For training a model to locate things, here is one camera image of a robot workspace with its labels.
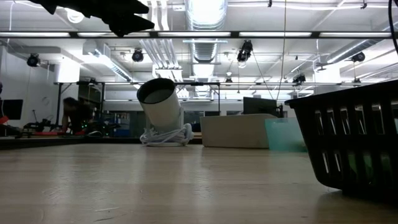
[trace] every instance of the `ductwork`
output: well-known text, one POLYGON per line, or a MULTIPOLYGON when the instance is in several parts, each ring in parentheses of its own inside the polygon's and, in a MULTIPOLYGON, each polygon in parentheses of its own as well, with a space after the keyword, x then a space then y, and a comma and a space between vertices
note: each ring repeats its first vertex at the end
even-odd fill
MULTIPOLYGON (((390 29, 390 26, 388 24, 383 24, 380 26, 380 29, 376 29, 376 30, 388 31, 389 29, 390 29)), ((318 62, 316 64, 316 66, 318 66, 318 67, 326 66, 326 65, 338 63, 342 60, 346 60, 347 58, 350 58, 350 57, 380 43, 381 41, 383 41, 383 39, 355 40, 354 42, 351 42, 350 44, 338 49, 336 52, 333 52, 330 55, 320 57, 320 62, 318 62)), ((291 71, 291 73, 296 70, 306 70, 312 66, 313 66, 312 62, 303 63, 301 66, 293 69, 291 71)))
MULTIPOLYGON (((188 29, 221 30, 225 23, 227 7, 227 0, 185 0, 188 29)), ((199 63, 213 62, 217 50, 218 44, 191 44, 193 58, 199 63)))

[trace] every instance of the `wooden table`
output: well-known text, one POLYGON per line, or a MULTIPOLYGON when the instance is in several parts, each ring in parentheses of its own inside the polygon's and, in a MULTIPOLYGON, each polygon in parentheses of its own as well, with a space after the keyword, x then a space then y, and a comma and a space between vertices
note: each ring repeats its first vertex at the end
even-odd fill
POLYGON ((398 223, 306 153, 80 144, 0 151, 1 223, 398 223))

